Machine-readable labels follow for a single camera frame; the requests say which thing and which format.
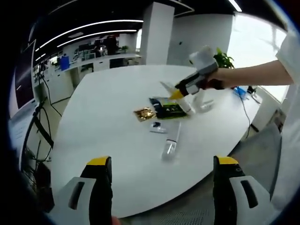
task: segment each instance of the ceiling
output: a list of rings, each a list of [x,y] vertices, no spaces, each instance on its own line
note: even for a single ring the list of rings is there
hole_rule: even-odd
[[[235,11],[228,0],[209,0],[205,1],[205,3],[204,1],[194,0],[180,1],[180,3],[186,4],[195,11],[174,1],[176,0],[156,0],[156,2],[175,7],[175,15],[178,15],[177,17],[211,13],[233,14]],[[152,2],[153,0],[120,0],[105,1],[104,5],[103,1],[99,0],[47,1],[45,5],[41,6],[42,9],[39,11],[40,15],[32,37],[33,39],[37,39],[36,46],[39,47],[61,33],[89,23],[120,19],[142,20],[144,10]],[[283,27],[282,23],[263,0],[236,0],[236,2],[243,10],[243,13],[256,15]],[[114,22],[89,26],[57,38],[45,45],[40,54],[56,51],[57,45],[71,40],[72,38],[68,36],[78,32],[88,35],[108,30],[138,30],[141,27],[142,23],[139,22]]]

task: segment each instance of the human arm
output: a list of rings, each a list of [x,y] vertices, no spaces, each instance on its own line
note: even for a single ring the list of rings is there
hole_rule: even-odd
[[[217,79],[223,82],[224,88],[242,85],[289,85],[292,78],[280,61],[272,61],[254,67],[237,69],[220,68],[209,80]]]

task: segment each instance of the computer screen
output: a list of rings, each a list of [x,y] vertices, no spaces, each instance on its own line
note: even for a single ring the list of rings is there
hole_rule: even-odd
[[[35,41],[21,53],[15,66],[9,96],[9,114],[11,118],[25,104],[34,99],[31,82],[34,47]]]

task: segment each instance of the white sleeve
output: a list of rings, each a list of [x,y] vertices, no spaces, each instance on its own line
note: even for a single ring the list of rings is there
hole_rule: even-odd
[[[277,59],[287,70],[295,84],[300,84],[300,37],[295,32],[288,32],[280,50],[276,55]]]

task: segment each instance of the blue object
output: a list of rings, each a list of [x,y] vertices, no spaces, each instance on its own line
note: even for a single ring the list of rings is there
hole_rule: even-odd
[[[236,94],[237,96],[240,96],[241,99],[245,99],[246,98],[246,91],[240,87],[235,87],[233,89],[234,94]]]
[[[69,67],[70,67],[69,57],[62,56],[60,59],[60,69],[63,71],[69,69]]]

